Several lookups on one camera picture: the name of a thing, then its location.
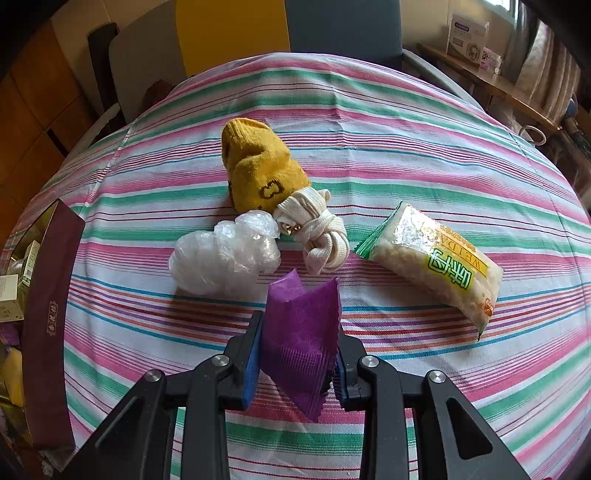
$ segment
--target yellow knit hat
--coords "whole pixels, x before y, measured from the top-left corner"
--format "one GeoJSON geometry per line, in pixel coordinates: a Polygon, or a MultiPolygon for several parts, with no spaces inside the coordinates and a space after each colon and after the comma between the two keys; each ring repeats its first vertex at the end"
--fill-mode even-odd
{"type": "Polygon", "coordinates": [[[281,138],[265,124],[249,118],[235,118],[224,127],[222,161],[238,213],[273,213],[296,190],[310,186],[281,138]]]}

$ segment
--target white box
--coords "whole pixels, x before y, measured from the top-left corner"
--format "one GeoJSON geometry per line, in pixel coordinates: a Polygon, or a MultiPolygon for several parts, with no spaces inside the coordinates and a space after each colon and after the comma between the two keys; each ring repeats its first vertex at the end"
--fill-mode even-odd
{"type": "Polygon", "coordinates": [[[0,322],[24,320],[25,315],[19,296],[18,275],[0,276],[0,322]]]}
{"type": "Polygon", "coordinates": [[[475,22],[453,14],[447,38],[447,54],[480,66],[489,23],[475,22]]]}
{"type": "Polygon", "coordinates": [[[29,288],[31,288],[33,269],[35,268],[35,262],[37,261],[40,248],[41,245],[39,242],[33,240],[25,251],[25,261],[22,264],[22,270],[18,276],[18,288],[24,293],[29,293],[29,288]]]}

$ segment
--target purple napkin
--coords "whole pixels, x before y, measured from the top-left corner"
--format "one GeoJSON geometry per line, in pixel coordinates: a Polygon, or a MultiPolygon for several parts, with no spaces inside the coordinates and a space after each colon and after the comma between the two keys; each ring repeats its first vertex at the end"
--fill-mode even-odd
{"type": "Polygon", "coordinates": [[[326,372],[336,366],[339,279],[306,291],[297,271],[269,285],[261,337],[261,369],[310,420],[326,397],[326,372]]]}
{"type": "Polygon", "coordinates": [[[18,330],[12,322],[0,323],[0,343],[6,346],[21,346],[18,330]]]}

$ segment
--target striped tablecloth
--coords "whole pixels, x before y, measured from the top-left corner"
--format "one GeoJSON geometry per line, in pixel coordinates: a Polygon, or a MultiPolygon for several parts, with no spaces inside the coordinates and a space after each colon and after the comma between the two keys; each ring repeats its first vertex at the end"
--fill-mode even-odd
{"type": "MultiPolygon", "coordinates": [[[[64,349],[77,445],[146,370],[184,371],[221,351],[264,308],[269,282],[293,267],[308,287],[328,278],[307,276],[299,247],[282,239],[280,269],[249,302],[176,289],[167,266],[175,241],[235,216],[220,133],[237,116],[271,126],[314,187],[331,191],[353,247],[406,200],[505,269],[476,343],[457,310],[351,255],[338,272],[342,324],[401,371],[448,373],[534,480],[556,478],[591,426],[591,229],[577,197],[540,153],[458,98],[385,68],[302,54],[189,79],[65,164],[23,213],[7,248],[55,198],[86,221],[64,349]]],[[[359,475],[363,415],[331,395],[309,423],[261,374],[250,410],[226,418],[233,479],[359,475]]],[[[410,419],[408,438],[416,472],[410,419]]]]}

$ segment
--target clear plastic bag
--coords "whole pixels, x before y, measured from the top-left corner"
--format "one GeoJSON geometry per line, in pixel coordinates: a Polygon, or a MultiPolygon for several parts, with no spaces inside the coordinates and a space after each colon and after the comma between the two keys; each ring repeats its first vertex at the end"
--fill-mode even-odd
{"type": "Polygon", "coordinates": [[[457,307],[480,339],[495,308],[503,269],[456,232],[401,202],[355,253],[457,307]]]}
{"type": "Polygon", "coordinates": [[[241,297],[259,274],[281,264],[279,227],[270,213],[251,210],[234,222],[223,220],[213,232],[193,232],[178,239],[168,260],[170,275],[195,295],[241,297]]]}
{"type": "Polygon", "coordinates": [[[6,271],[6,275],[18,275],[22,270],[22,264],[24,263],[25,259],[21,258],[20,260],[10,260],[10,265],[8,266],[8,270],[6,271]]]}

